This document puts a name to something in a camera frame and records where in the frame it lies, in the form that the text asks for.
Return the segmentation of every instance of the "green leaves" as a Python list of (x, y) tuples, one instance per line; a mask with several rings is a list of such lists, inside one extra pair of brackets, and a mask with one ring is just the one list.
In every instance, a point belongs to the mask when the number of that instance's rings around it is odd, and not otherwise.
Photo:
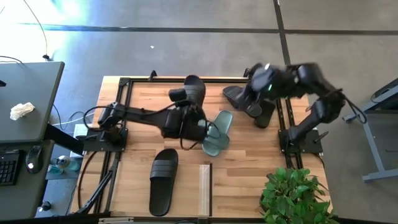
[(308, 169), (277, 168), (275, 174), (268, 174), (269, 181), (262, 192), (261, 205), (265, 209), (264, 220), (270, 224), (329, 224), (333, 214), (327, 210), (330, 202), (317, 202), (325, 192), (316, 176)]

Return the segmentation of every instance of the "wooden table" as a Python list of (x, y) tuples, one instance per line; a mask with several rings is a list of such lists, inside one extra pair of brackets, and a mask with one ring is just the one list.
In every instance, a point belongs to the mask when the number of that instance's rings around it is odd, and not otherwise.
[[(115, 100), (119, 79), (120, 77), (103, 78), (97, 105), (107, 105)], [(162, 138), (156, 127), (128, 122), (129, 137), (116, 176), (111, 202), (112, 216), (151, 216), (150, 168), (155, 155), (171, 147), (178, 151), (179, 165), (172, 205), (167, 216), (261, 217), (258, 208), (259, 197), (264, 183), (267, 182), (266, 174), (275, 172), (277, 167), (286, 166), (284, 156), (279, 150), (278, 116), (275, 111), (266, 129), (255, 127), (252, 118), (242, 111), (236, 111), (223, 96), (222, 90), (228, 85), (231, 84), (206, 84), (206, 98), (203, 104), (206, 116), (213, 119), (221, 110), (228, 110), (234, 116), (228, 134), (229, 148), (217, 157), (207, 156), (202, 151), (201, 145), (184, 151), (180, 148), (179, 140)], [(135, 83), (130, 106), (159, 110), (171, 104), (169, 90), (181, 87), (181, 83)], [(297, 124), (307, 116), (305, 112), (307, 106), (307, 97), (292, 100)], [(101, 110), (96, 110), (95, 124), (100, 113)], [(184, 145), (189, 146), (191, 143), (184, 141)], [(97, 153), (87, 167), (81, 186), (82, 203), (87, 201), (98, 185), (103, 157), (103, 152)], [(312, 175), (317, 175), (319, 181), (327, 187), (325, 171), (319, 158), (311, 154), (302, 154), (302, 160), (303, 166), (310, 169)], [(212, 164), (213, 174), (211, 189), (209, 164)], [(73, 198), (71, 212), (78, 210), (76, 195)], [(103, 197), (102, 210), (106, 196), (107, 193)], [(328, 192), (324, 199), (330, 200)]]

